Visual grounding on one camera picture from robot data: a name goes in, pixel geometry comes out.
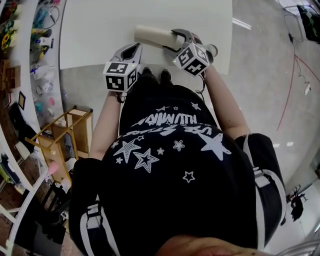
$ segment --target white tabletop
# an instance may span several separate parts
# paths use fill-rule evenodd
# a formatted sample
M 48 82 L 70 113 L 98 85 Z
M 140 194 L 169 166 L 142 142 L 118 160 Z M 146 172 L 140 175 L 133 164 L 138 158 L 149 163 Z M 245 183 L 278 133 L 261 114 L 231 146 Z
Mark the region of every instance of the white tabletop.
M 185 29 L 218 48 L 214 66 L 229 71 L 232 0 L 67 0 L 60 38 L 60 68 L 104 64 L 135 42 L 137 25 Z M 163 50 L 143 45 L 141 63 L 173 65 Z

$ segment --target floor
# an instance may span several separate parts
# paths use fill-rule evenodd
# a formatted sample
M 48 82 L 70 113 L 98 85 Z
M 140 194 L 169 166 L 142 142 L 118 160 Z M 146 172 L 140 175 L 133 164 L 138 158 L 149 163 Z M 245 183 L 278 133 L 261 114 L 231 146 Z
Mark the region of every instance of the floor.
M 277 130 L 289 93 L 294 53 L 320 76 L 320 47 L 304 41 L 296 42 L 294 49 L 289 41 L 284 12 L 274 0 L 233 0 L 233 17 L 251 25 L 252 29 L 233 25 L 229 74 L 222 78 L 251 131 L 271 138 L 283 180 L 287 183 L 306 157 L 320 125 L 320 82 L 300 63 L 301 73 L 311 84 L 311 92 L 304 95 L 305 86 L 296 63 L 290 97 Z M 292 34 L 297 35 L 298 24 L 291 16 L 286 18 Z M 68 103 L 92 108 L 94 125 L 108 93 L 103 68 L 103 65 L 96 65 L 63 69 L 60 75 Z M 164 66 L 152 65 L 151 68 L 158 74 Z M 200 78 L 189 77 L 174 67 L 169 70 L 174 84 L 192 90 L 201 87 Z M 204 98 L 213 112 L 208 92 L 204 93 Z

